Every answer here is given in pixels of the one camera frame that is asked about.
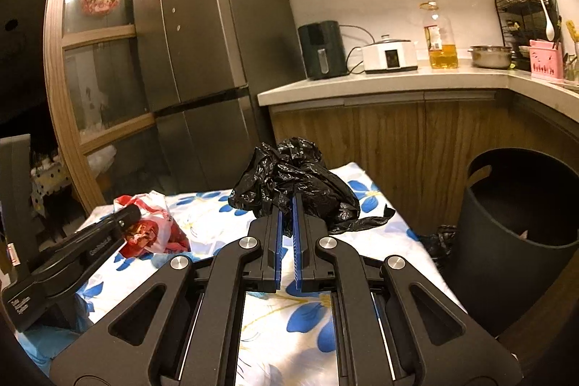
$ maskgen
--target metal screw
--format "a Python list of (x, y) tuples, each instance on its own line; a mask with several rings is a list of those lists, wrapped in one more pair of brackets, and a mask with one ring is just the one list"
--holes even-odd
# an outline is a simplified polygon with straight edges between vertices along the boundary
[(394, 255), (388, 259), (388, 265), (390, 266), (390, 268), (400, 270), (401, 268), (404, 268), (406, 262), (404, 262), (404, 259), (401, 258), (400, 256)]
[(333, 237), (322, 237), (322, 239), (320, 239), (320, 246), (324, 249), (334, 249), (337, 245), (338, 242)]
[(245, 236), (239, 239), (239, 246), (244, 249), (253, 249), (257, 246), (257, 239), (251, 236)]
[(187, 265), (189, 265), (189, 258), (185, 257), (184, 255), (179, 255), (171, 259), (171, 267), (175, 270), (185, 268)]

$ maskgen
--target black trash can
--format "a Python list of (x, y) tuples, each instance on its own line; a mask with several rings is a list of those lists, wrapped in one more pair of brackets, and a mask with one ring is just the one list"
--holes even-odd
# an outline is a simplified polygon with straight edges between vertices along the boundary
[(557, 279), (579, 245), (579, 176), (561, 161), (526, 149), (477, 156), (467, 187), (447, 284), (491, 335), (503, 332)]

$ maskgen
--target pink utensil holder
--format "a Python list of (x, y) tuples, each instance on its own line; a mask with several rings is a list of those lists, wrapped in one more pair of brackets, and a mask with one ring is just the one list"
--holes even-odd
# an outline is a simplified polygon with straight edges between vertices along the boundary
[(531, 40), (529, 47), (531, 56), (531, 76), (549, 82), (562, 84), (563, 78), (563, 54), (561, 43), (553, 49), (552, 41)]

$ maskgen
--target cooking oil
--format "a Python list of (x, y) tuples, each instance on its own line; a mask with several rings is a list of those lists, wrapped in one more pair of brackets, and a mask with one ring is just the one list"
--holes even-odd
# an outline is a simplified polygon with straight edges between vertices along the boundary
[(430, 66), (433, 69), (458, 68), (458, 54), (450, 19), (442, 14), (435, 1), (424, 2), (420, 8), (425, 11), (424, 36)]

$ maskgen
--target refrigerator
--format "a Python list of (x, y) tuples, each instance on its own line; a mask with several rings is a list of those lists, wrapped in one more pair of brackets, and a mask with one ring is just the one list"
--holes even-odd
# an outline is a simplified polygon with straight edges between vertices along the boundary
[(274, 144), (257, 95), (305, 79), (289, 0), (133, 0), (145, 94), (179, 192), (233, 187)]

